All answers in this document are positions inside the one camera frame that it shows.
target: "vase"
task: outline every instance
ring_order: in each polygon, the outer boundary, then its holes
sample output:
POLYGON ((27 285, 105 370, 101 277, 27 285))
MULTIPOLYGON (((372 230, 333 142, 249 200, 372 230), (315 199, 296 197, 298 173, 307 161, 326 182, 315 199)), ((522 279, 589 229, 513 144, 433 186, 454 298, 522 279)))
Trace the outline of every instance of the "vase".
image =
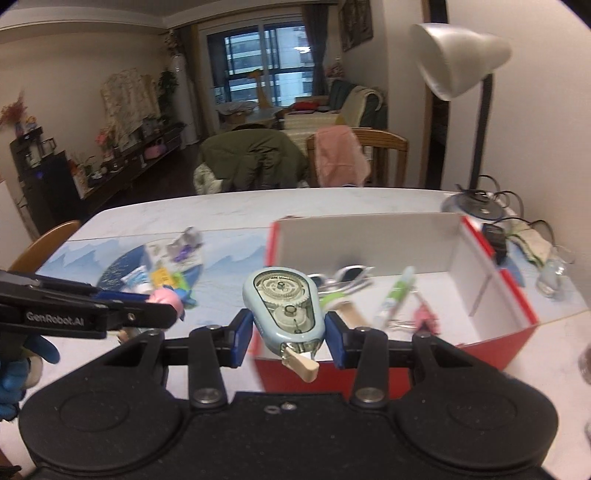
POLYGON ((22 127, 22 123, 17 122, 14 124, 14 134, 18 137, 22 137, 25 134, 25 130, 22 127))

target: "kettle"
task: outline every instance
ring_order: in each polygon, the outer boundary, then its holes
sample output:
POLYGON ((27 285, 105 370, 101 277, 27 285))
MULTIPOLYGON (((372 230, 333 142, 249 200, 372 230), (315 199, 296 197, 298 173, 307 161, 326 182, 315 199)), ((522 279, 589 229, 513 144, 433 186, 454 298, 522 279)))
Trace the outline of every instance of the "kettle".
POLYGON ((41 158, 45 158, 48 155, 53 155, 56 151, 56 141, 53 138, 48 138, 47 140, 43 140, 39 142, 39 153, 41 154, 41 158))

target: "window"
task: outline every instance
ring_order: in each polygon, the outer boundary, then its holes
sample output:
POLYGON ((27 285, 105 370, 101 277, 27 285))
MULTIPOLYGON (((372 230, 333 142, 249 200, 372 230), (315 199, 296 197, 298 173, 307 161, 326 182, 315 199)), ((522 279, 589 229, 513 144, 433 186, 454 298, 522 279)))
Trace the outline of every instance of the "window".
POLYGON ((248 78, 255 69, 264 71, 263 87, 269 87, 266 93, 275 105, 290 105, 312 93, 314 61, 301 22, 212 34, 207 45, 217 102, 256 100, 256 82, 248 78))

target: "sunglasses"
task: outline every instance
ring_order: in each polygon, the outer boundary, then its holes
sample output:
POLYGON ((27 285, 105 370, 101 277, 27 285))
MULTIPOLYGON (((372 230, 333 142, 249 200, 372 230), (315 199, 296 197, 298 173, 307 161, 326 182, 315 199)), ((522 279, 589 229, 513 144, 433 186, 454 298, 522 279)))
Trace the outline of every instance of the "sunglasses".
POLYGON ((369 275, 373 267, 364 265, 350 265, 341 268, 332 278, 322 273, 312 273, 308 275, 311 281, 318 288, 318 294, 328 295, 337 291, 352 293, 366 286, 371 279, 369 275))

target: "white lamp shade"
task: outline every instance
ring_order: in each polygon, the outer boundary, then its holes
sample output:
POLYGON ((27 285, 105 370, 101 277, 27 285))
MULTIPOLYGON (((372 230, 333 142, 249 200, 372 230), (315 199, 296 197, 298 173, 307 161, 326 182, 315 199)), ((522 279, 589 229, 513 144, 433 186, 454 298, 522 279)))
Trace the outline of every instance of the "white lamp shade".
POLYGON ((441 23, 412 25, 418 67, 441 100, 451 100, 479 83, 511 57, 503 38, 441 23))

